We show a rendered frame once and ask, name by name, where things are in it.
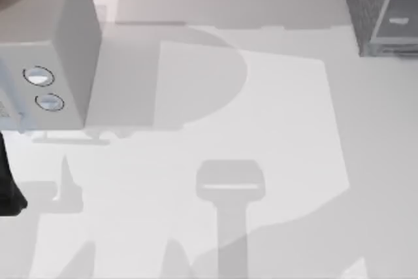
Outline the small microwave knob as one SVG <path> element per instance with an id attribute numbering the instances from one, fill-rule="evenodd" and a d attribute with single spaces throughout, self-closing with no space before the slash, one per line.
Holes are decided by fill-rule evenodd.
<path id="1" fill-rule="evenodd" d="M 54 93 L 36 96 L 35 103 L 39 108 L 48 112 L 58 112 L 65 106 L 64 100 Z"/>

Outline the large microwave knob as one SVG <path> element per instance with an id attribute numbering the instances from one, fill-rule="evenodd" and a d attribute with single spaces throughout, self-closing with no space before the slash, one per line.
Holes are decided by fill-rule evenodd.
<path id="1" fill-rule="evenodd" d="M 46 87 L 55 81 L 55 76 L 49 69 L 38 65 L 24 69 L 22 74 L 34 86 Z"/>

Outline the pale microwave oven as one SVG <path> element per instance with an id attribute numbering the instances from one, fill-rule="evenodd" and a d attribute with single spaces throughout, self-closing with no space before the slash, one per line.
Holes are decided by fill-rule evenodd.
<path id="1" fill-rule="evenodd" d="M 102 33 L 93 0 L 0 0 L 0 131 L 82 129 L 97 68 Z M 30 84 L 22 71 L 41 66 L 53 84 Z M 60 96 L 58 112 L 35 97 Z"/>

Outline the grey cabinet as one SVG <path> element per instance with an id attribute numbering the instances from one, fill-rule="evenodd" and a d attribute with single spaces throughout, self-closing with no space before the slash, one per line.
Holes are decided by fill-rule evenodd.
<path id="1" fill-rule="evenodd" d="M 418 59 L 418 0 L 346 0 L 359 55 Z"/>

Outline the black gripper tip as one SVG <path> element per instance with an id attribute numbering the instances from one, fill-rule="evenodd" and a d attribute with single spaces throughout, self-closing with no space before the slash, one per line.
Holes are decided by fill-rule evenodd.
<path id="1" fill-rule="evenodd" d="M 0 217 L 18 216 L 27 206 L 27 199 L 12 175 L 4 137 L 0 132 Z"/>

